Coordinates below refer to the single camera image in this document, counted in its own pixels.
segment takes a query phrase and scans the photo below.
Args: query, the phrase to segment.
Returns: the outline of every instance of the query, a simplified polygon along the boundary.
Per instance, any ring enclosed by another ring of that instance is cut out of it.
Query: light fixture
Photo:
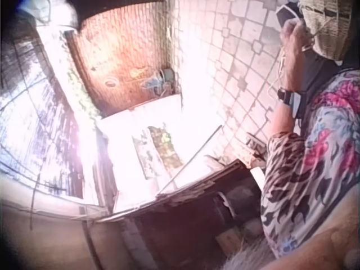
[[[36,19],[36,26],[55,26],[62,31],[77,30],[78,15],[66,0],[27,0],[20,6]]]

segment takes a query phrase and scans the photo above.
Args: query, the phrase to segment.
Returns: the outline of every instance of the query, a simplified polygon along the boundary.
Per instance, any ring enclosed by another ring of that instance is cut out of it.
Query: wicker basket
[[[335,61],[343,60],[354,35],[350,29],[352,2],[353,0],[299,1],[307,27],[312,34],[316,33],[313,49],[319,55]]]

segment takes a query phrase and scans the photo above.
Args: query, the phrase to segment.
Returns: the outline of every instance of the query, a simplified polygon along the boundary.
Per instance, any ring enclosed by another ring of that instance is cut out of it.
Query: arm
[[[287,20],[282,29],[282,39],[285,49],[285,67],[283,87],[286,90],[299,92],[302,84],[304,60],[302,45],[305,40],[305,26],[301,20]],[[269,136],[280,132],[293,132],[295,119],[291,108],[282,102],[278,102]]]

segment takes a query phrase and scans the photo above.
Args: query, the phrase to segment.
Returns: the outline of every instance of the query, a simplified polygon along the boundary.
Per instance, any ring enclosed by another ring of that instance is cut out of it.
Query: floral blouse
[[[334,77],[307,108],[304,136],[268,142],[261,215],[276,257],[296,249],[359,183],[360,70]]]

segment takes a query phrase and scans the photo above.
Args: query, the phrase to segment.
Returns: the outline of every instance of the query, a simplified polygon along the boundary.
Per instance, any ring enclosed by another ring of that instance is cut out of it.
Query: wristwatch
[[[302,117],[299,114],[299,107],[302,100],[302,96],[300,94],[280,87],[277,91],[277,97],[282,101],[282,103],[291,107],[292,118],[297,119]]]

